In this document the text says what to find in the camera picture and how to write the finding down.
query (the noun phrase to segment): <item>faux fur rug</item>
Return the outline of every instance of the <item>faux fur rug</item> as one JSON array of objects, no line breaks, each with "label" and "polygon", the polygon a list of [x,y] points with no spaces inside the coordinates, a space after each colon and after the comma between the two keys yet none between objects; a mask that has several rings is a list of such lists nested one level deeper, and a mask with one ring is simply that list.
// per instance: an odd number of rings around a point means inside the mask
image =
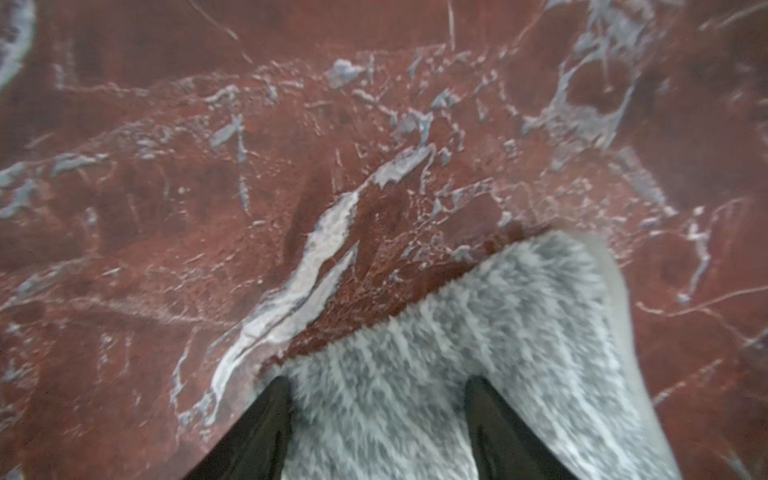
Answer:
[{"label": "faux fur rug", "polygon": [[629,319],[614,328],[605,278],[583,241],[548,233],[274,369],[266,381],[293,384],[283,478],[477,478],[463,409],[472,375],[487,377],[579,478],[679,478],[638,379]]}]

